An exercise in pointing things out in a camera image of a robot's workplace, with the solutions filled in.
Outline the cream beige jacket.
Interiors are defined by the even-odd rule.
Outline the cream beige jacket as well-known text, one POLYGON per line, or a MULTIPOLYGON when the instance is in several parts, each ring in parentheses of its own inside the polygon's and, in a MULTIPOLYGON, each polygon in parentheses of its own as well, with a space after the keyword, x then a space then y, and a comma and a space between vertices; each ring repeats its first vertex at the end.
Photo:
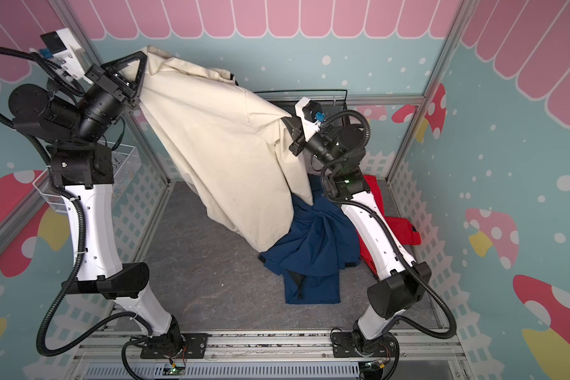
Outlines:
POLYGON ((269 250, 290 230, 293 198, 313 201, 305 163, 289 149, 288 113, 229 71, 143 52, 140 108, 179 174, 211 219, 269 250))

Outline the navy blue jacket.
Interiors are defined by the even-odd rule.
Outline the navy blue jacket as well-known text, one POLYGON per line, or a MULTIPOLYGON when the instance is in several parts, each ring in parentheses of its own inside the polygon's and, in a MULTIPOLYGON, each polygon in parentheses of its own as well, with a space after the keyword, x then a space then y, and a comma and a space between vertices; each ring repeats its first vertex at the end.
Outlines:
POLYGON ((308 179, 313 205, 292 196, 289 233, 258 259, 283 277, 287 304, 338 304, 340 271, 360 262, 359 238, 349 218, 325 197, 319 177, 308 179))

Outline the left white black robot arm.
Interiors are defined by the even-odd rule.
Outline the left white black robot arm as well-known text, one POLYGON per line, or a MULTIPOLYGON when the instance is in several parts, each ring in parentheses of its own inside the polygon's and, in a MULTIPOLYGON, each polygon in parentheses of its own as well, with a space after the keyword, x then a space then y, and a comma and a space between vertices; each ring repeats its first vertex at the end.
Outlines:
POLYGON ((57 85, 17 87, 9 96, 10 116, 0 112, 0 123, 33 144, 47 166, 50 190, 67 209, 74 264, 36 337, 36 349, 46 357, 58 356, 71 345, 49 348, 47 335, 55 313, 67 295, 101 295, 121 307, 145 329, 136 345, 166 357, 185 348, 176 318, 158 302, 150 289, 150 270, 142 262, 125 264, 117 252, 112 223, 114 168, 112 149, 101 143, 121 115, 139 104, 147 56, 135 52, 86 73, 90 88, 67 80, 66 71, 36 52, 0 47, 0 55, 35 63, 57 85))

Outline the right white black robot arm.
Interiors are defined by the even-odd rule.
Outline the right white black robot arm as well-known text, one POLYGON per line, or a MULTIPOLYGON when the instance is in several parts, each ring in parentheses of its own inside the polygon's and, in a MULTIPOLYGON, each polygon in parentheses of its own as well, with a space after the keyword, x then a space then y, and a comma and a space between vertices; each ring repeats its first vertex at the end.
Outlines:
POLYGON ((431 269, 397 240, 359 167, 371 137, 367 119, 345 109, 329 118, 319 112, 311 117, 285 117, 283 123, 293 139, 291 153, 298 156, 306 150, 322 164, 319 180, 326 198, 340 206, 352 222, 377 270, 378 283, 367 290, 370 305, 350 334, 354 349, 361 356, 370 356, 382 346, 393 347, 397 342, 389 330, 399 321, 435 339, 453 337, 456 320, 428 283, 431 269), (426 328, 403 315, 426 295, 445 314, 446 331, 426 328))

